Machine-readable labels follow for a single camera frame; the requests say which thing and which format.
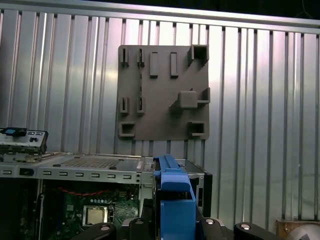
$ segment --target metal screw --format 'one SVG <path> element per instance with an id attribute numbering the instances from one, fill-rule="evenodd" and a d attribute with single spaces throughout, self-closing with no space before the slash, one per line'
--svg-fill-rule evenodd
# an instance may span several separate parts
<path id="1" fill-rule="evenodd" d="M 244 229 L 244 230 L 250 230 L 250 226 L 249 225 L 247 225 L 247 224 L 242 224 L 241 226 L 240 226 L 240 228 L 242 228 L 242 229 Z"/>
<path id="2" fill-rule="evenodd" d="M 215 221 L 213 221 L 212 219 L 207 219 L 207 220 L 205 220 L 205 222 L 207 224 L 214 224 Z"/>
<path id="3" fill-rule="evenodd" d="M 108 231 L 110 229 L 110 227 L 108 227 L 108 226 L 103 226 L 102 228 L 101 228 L 101 231 Z"/>

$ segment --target motherboard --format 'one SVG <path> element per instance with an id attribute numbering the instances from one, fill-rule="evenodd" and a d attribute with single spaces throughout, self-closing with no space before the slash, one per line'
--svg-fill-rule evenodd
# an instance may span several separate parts
<path id="1" fill-rule="evenodd" d="M 98 223 L 120 228 L 124 220 L 138 216 L 139 205 L 137 184 L 80 182 L 74 188 L 50 184 L 45 193 L 41 239 L 70 240 Z"/>

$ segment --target gray plastic board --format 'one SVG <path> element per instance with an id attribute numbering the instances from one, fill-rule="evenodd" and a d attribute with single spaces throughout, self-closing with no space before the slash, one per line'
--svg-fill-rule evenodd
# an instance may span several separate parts
<path id="1" fill-rule="evenodd" d="M 117 131 L 121 139 L 209 137 L 207 45 L 118 49 Z"/>

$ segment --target metal panel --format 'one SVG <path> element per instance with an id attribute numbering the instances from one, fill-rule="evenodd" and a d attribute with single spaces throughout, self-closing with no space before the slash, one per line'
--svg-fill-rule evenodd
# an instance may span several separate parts
<path id="1" fill-rule="evenodd" d="M 48 130 L 50 151 L 188 157 L 213 173 L 211 216 L 229 228 L 318 219 L 320 21 L 2 2 L 0 125 Z M 209 139 L 118 140 L 118 47 L 191 43 L 209 44 Z"/>
<path id="2" fill-rule="evenodd" d="M 79 152 L 89 153 L 91 144 L 91 126 L 93 117 L 93 98 L 97 67 L 99 19 L 93 17 L 88 22 L 88 39 L 86 46 L 87 61 L 84 72 Z"/>
<path id="3" fill-rule="evenodd" d="M 88 17 L 75 16 L 69 49 L 69 74 L 65 86 L 62 148 L 79 152 L 81 112 L 84 94 L 85 61 L 88 36 Z"/>
<path id="4" fill-rule="evenodd" d="M 271 126 L 270 127 L 270 160 L 269 175 L 267 179 L 267 209 L 266 209 L 266 228 L 273 230 L 276 219 L 282 217 L 282 199 L 284 179 L 284 160 L 285 160 L 285 87 L 287 79 L 286 71 L 286 34 L 274 31 L 270 39 L 271 49 Z"/>
<path id="5" fill-rule="evenodd" d="M 221 165 L 219 194 L 219 218 L 226 219 L 228 226 L 234 224 L 238 141 L 238 55 L 239 34 L 237 28 L 225 29 L 223 68 L 223 108 L 221 126 Z"/>
<path id="6" fill-rule="evenodd" d="M 104 82 L 104 71 L 107 51 L 107 36 L 108 25 L 104 17 L 98 20 L 97 29 L 97 46 L 96 46 L 96 65 L 95 65 L 95 78 L 92 79 L 92 113 L 90 125 L 90 144 L 89 153 L 100 152 L 101 142 L 101 111 L 102 111 L 102 86 Z"/>
<path id="7" fill-rule="evenodd" d="M 0 125 L 11 125 L 10 107 L 15 87 L 16 49 L 19 43 L 20 16 L 15 10 L 6 10 L 3 14 L 0 47 Z"/>
<path id="8" fill-rule="evenodd" d="M 204 168 L 213 174 L 211 217 L 219 218 L 220 165 L 221 165 L 221 124 L 222 124 L 222 88 L 223 88 L 223 42 L 224 32 L 221 26 L 209 27 L 209 87 L 210 100 L 210 136 L 205 142 Z"/>
<path id="9" fill-rule="evenodd" d="M 300 159 L 301 218 L 315 217 L 315 161 L 316 157 L 316 103 L 318 102 L 316 83 L 316 35 L 305 34 L 303 47 L 303 106 L 302 106 L 302 158 Z"/>
<path id="10" fill-rule="evenodd" d="M 29 109 L 29 99 L 32 96 L 31 78 L 33 74 L 33 56 L 36 30 L 36 13 L 24 11 L 21 17 L 20 39 L 15 72 L 15 87 L 13 91 L 13 109 L 11 126 L 26 127 Z"/>
<path id="11" fill-rule="evenodd" d="M 102 103 L 98 138 L 100 140 L 99 153 L 112 154 L 115 147 L 115 124 L 118 88 L 118 48 L 121 45 L 123 20 L 110 18 L 108 20 L 107 51 L 103 74 Z"/>
<path id="12" fill-rule="evenodd" d="M 257 31 L 252 221 L 266 227 L 270 174 L 270 32 Z"/>
<path id="13" fill-rule="evenodd" d="M 66 86 L 69 78 L 69 46 L 71 15 L 59 14 L 56 18 L 53 47 L 51 53 L 51 73 L 49 76 L 48 99 L 46 104 L 46 124 L 50 133 L 47 144 L 52 151 L 63 151 L 64 110 Z"/>

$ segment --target blue plastic part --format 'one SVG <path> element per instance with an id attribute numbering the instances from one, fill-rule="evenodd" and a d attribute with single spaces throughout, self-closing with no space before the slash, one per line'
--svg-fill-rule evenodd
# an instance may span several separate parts
<path id="1" fill-rule="evenodd" d="M 153 174 L 161 177 L 161 191 L 187 192 L 191 195 L 191 199 L 160 201 L 160 236 L 164 240 L 195 240 L 196 198 L 188 174 L 171 155 L 157 158 L 160 171 Z"/>

